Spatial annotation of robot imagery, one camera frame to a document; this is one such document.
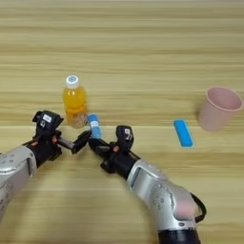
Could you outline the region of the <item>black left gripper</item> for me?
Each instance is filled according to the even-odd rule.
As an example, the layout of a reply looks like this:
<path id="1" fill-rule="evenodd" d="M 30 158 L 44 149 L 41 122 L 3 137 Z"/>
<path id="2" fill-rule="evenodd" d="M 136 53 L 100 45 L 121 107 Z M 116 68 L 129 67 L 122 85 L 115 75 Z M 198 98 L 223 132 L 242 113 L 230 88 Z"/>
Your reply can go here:
<path id="1" fill-rule="evenodd" d="M 48 136 L 38 135 L 31 141 L 26 142 L 25 146 L 32 151 L 36 159 L 36 166 L 40 167 L 45 162 L 53 161 L 59 157 L 62 154 L 61 147 L 70 150 L 72 153 L 78 153 L 86 146 L 91 135 L 91 131 L 84 131 L 72 143 L 62 138 L 60 131 L 56 131 Z"/>

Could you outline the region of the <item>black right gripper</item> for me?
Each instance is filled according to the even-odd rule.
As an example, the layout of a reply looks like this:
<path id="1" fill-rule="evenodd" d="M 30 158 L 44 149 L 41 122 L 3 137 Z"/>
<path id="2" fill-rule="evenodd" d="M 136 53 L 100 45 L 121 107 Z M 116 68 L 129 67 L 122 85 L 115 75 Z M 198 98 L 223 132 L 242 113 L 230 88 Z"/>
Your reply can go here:
<path id="1" fill-rule="evenodd" d="M 132 166 L 139 157 L 133 152 L 111 151 L 110 145 L 102 139 L 90 138 L 90 148 L 99 156 L 105 156 L 101 163 L 101 168 L 107 173 L 117 173 L 127 179 Z"/>

